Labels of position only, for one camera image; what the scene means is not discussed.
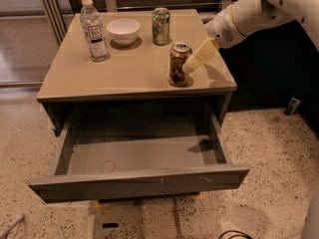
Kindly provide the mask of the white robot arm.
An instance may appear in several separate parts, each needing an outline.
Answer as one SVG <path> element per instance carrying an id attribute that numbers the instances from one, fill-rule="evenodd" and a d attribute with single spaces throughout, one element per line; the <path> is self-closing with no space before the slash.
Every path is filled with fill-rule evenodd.
<path id="1" fill-rule="evenodd" d="M 231 48 L 257 31 L 293 20 L 319 49 L 319 0 L 237 0 L 204 25 L 209 37 L 186 59 L 182 70 L 190 74 L 219 48 Z"/>

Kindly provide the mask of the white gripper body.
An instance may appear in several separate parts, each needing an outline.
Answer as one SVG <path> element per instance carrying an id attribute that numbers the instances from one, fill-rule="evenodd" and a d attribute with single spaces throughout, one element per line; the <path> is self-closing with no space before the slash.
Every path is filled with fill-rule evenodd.
<path id="1" fill-rule="evenodd" d="M 212 20 L 205 23 L 204 28 L 208 35 L 214 38 L 221 48 L 231 48 L 245 39 L 245 36 L 237 30 L 233 22 L 231 5 L 217 13 Z"/>

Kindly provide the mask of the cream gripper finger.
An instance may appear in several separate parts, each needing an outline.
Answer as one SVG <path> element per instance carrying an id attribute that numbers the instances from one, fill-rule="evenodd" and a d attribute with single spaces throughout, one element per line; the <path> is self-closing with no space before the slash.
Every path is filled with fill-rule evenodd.
<path id="1" fill-rule="evenodd" d="M 182 70 L 186 74 L 193 73 L 200 66 L 216 56 L 219 45 L 214 38 L 205 39 L 182 65 Z"/>

